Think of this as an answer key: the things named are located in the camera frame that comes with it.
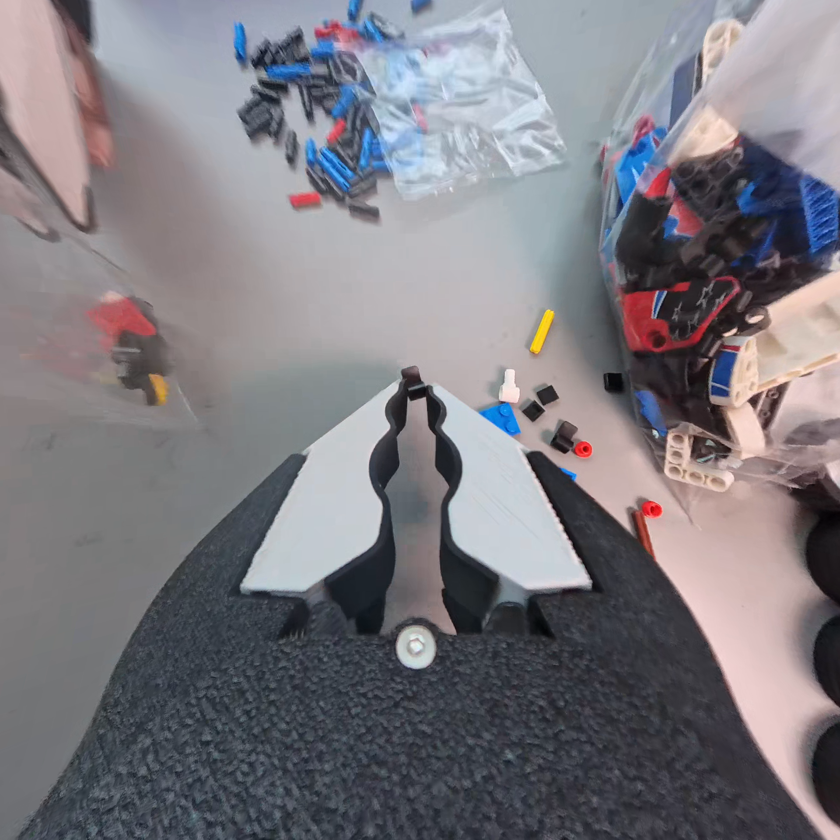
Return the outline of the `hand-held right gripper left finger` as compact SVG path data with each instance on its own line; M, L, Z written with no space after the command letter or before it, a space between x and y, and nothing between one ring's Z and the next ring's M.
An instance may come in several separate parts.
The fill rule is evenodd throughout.
M330 602L358 634L381 632L396 567L386 488L400 466L409 387L388 385L303 451L242 595Z

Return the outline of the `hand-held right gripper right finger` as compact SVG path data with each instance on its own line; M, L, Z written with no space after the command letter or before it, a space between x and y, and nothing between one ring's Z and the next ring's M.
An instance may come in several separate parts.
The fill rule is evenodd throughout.
M494 427L443 386L427 387L435 466L447 490L439 550L442 597L458 635L494 613L526 629L536 598L591 592L585 568L518 436Z

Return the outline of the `grey desk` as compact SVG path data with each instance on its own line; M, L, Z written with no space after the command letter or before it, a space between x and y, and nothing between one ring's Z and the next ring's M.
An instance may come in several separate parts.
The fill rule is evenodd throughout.
M553 384L593 443L579 483L622 518L658 473L628 404L603 284L600 147L680 2L505 2L565 141L565 165L417 202L379 185L381 222L328 203L251 145L235 115L248 40L344 2L96 2L117 145L98 174L99 235L170 325L199 424L155 429L2 405L2 838L65 768L124 645L174 568L289 454L400 370L473 407L515 369ZM529 345L554 310L539 355Z

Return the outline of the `person's left hand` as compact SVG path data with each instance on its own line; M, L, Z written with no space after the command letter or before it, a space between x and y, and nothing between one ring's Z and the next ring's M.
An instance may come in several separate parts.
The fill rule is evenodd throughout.
M116 153L102 96L98 60L68 12L60 9L59 15L66 30L80 125L89 160L92 165L108 169L114 166Z

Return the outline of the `blue toy plate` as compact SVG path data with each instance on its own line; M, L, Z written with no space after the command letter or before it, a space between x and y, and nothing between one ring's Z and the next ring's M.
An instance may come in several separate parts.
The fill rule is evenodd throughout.
M502 432L516 437L521 433L521 428L516 417L513 406L507 402L500 402L494 406L478 411L478 414L487 421L499 428Z

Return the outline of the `white holed toy beam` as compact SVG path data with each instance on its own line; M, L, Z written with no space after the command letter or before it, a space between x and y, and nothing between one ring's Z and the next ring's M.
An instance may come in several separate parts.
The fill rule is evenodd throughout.
M667 479L691 487L718 493L728 491L734 483L730 470L715 466L715 456L699 456L695 449L705 439L692 434L681 424L668 430L665 438L663 472Z

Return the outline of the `clear bag of toy parts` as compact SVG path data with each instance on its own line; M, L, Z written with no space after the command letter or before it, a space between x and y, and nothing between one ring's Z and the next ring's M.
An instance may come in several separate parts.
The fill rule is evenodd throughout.
M147 406L140 392L127 391L117 381L102 335L87 315L108 291L143 299L121 267L84 240L42 238L17 219L2 216L2 397L92 421L166 430L195 427L196 415L176 379L172 329L154 307L171 353L169 401Z

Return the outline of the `red star-print toy panel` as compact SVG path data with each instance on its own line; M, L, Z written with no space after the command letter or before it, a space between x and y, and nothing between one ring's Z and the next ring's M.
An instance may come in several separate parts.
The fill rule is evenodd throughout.
M626 346L633 354L664 354L695 347L741 291L736 278L722 276L624 293L621 314Z

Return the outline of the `white blue red striped panel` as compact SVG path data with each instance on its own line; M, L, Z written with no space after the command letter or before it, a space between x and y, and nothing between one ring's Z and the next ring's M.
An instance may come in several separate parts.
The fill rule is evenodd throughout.
M723 341L711 361L709 402L715 406L740 407L759 390L756 339L734 335Z

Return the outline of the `pile of small toy pins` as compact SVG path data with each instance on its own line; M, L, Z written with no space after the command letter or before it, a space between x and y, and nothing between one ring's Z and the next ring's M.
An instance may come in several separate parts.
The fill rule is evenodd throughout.
M289 169L302 173L304 189L287 197L294 212L331 203L378 224L372 199L392 167L360 49L400 45L406 35L364 2L346 9L345 19L324 18L311 38L297 26L250 44L244 23L235 22L234 58L254 74L237 117L248 141L282 148Z

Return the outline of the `black toy tyre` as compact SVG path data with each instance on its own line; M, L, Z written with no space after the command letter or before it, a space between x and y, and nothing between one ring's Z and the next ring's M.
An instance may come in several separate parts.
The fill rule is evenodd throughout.
M839 615L826 621L817 634L813 667L824 693L839 707Z
M815 743L812 783L824 812L839 824L839 720L828 726Z
M839 604L839 513L825 513L805 541L805 563L816 586Z

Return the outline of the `large white toy panel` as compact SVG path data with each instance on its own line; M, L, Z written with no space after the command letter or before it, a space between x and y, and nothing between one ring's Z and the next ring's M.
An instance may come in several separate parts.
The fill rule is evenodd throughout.
M759 392L838 362L838 271L772 303L768 313L770 326L755 339Z

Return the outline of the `small empty clear bag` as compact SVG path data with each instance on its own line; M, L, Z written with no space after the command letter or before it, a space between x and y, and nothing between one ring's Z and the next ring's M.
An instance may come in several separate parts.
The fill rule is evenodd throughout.
M354 54L395 189L407 201L561 166L567 150L498 4Z

